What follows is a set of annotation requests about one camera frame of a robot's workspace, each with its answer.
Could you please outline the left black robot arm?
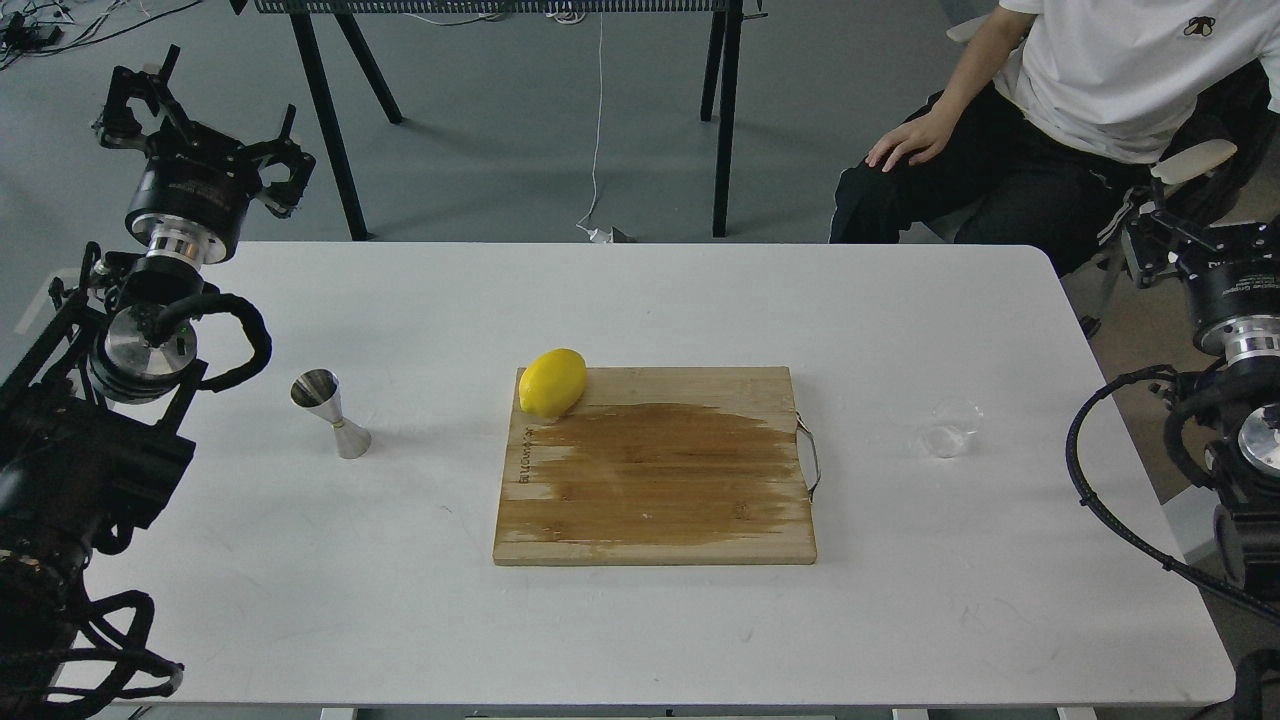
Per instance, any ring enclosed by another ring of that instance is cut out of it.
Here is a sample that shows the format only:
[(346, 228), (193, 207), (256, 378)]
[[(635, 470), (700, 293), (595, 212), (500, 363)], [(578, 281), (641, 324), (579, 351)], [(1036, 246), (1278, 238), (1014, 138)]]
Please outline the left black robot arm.
[(252, 201), (289, 217), (315, 160), (291, 138), (293, 106), (256, 143), (191, 120), (168, 85), (179, 53), (115, 68), (93, 126), (104, 147), (145, 155), (125, 215), (141, 251), (87, 243), (3, 383), (5, 719), (88, 719), (180, 687), (183, 666), (147, 647), (154, 600), (91, 600), (84, 570), (166, 507), (195, 456), (179, 433), (195, 396), (247, 382), (273, 352), (260, 310), (202, 269), (234, 256)]

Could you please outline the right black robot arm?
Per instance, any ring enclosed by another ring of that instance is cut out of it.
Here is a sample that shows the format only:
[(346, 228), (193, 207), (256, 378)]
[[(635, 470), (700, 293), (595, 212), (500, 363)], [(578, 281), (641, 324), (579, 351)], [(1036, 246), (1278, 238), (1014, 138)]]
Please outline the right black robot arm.
[[(1167, 210), (1153, 179), (1121, 241), (1138, 284), (1174, 275), (1185, 291), (1193, 345), (1212, 357), (1199, 372), (1153, 365), (1096, 391), (1068, 428), (1065, 464), (1079, 502), (1112, 533), (1201, 591), (1277, 623), (1277, 229), (1267, 223), (1197, 225)], [(1078, 442), (1091, 410), (1117, 389), (1148, 383), (1167, 409), (1166, 455), (1217, 503), (1212, 577), (1157, 550), (1120, 521), (1094, 492)]]

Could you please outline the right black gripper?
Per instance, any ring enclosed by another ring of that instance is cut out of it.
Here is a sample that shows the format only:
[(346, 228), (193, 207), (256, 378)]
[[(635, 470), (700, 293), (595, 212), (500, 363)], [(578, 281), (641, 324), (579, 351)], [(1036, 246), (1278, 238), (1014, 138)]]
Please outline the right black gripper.
[(1202, 228), (1169, 209), (1169, 187), (1153, 178), (1123, 224), (1132, 282), (1148, 290), (1180, 275), (1192, 343), (1221, 359), (1279, 352), (1277, 225), (1235, 223)]

